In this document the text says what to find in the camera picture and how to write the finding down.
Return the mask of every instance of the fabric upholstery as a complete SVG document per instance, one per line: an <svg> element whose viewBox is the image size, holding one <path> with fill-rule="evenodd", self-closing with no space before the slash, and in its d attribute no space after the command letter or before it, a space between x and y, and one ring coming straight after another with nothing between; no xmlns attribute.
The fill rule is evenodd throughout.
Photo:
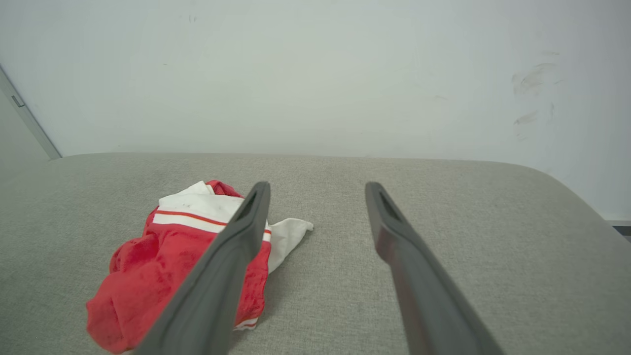
<svg viewBox="0 0 631 355"><path fill-rule="evenodd" d="M0 352L105 353L85 302L158 199L217 179L271 183L269 222L313 232L270 275L257 328L232 354L405 353L388 266L368 224L378 181L508 354L631 349L631 243L552 177L493 162L103 153L0 186Z"/></svg>

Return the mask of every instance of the white stripe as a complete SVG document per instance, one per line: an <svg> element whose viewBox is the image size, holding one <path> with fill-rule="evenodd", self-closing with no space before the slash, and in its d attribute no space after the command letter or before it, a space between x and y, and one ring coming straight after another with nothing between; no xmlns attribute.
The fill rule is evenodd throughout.
<svg viewBox="0 0 631 355"><path fill-rule="evenodd" d="M254 329L256 328L256 322L258 322L259 318L253 318L244 320L241 323L237 324L233 330L245 330L245 329Z"/></svg>
<svg viewBox="0 0 631 355"><path fill-rule="evenodd" d="M226 226L220 226L218 224L206 222L205 220L200 220L197 218L185 216L185 215L164 215L156 213L153 216L153 223L156 224L181 224L182 226L187 226L191 228L200 229L206 232L219 233ZM263 241L269 242L271 240L271 234L268 232L263 233Z"/></svg>

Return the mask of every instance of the white wall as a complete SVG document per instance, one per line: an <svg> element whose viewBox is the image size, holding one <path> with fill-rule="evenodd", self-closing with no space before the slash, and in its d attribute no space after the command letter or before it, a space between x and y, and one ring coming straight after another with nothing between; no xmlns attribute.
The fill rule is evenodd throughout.
<svg viewBox="0 0 631 355"><path fill-rule="evenodd" d="M63 155L495 160L631 220L630 13L628 0L2 0L0 63Z"/></svg>

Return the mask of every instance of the scuff mark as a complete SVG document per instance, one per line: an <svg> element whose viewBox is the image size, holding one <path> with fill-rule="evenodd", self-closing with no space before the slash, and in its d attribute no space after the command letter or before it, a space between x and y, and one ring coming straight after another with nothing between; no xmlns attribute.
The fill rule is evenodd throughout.
<svg viewBox="0 0 631 355"><path fill-rule="evenodd" d="M533 111L533 112L530 112L529 114L525 114L521 116L520 118L516 119L515 123L513 124L520 125L520 124L535 122L537 120L537 113L539 113L539 111Z"/></svg>
<svg viewBox="0 0 631 355"><path fill-rule="evenodd" d="M534 66L530 72L519 80L521 75L515 74L512 77L513 93L515 95L525 95L533 93L538 95L544 84L545 75L557 65L554 63L541 63Z"/></svg>

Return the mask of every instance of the white fabric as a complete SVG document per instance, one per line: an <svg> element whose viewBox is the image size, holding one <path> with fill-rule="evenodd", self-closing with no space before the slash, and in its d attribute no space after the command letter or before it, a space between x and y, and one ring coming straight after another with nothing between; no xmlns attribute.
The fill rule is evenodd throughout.
<svg viewBox="0 0 631 355"><path fill-rule="evenodd" d="M292 252L296 245L300 243L307 231L313 231L314 225L302 219L287 218L272 224L269 227L272 231L270 242L272 251L269 253L268 270L271 274L285 258Z"/></svg>
<svg viewBox="0 0 631 355"><path fill-rule="evenodd" d="M158 211L153 222L158 224L181 224L209 232L223 230L224 226L239 209L243 198L215 195L213 188L200 181L159 201ZM181 213L187 215L161 214ZM302 219L287 218L273 225L266 222L263 240L271 243L268 260L268 272L276 270L287 255L296 248L307 231L313 231L314 225Z"/></svg>

